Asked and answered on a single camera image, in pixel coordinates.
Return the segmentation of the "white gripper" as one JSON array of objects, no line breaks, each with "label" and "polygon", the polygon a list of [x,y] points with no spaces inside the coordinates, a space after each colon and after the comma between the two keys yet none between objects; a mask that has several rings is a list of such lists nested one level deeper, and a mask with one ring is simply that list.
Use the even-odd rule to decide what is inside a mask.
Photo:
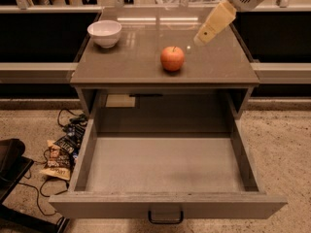
[{"label": "white gripper", "polygon": [[204,46],[229,26],[236,18],[236,10],[248,12],[264,0],[224,0],[207,16],[193,40],[197,46]]}]

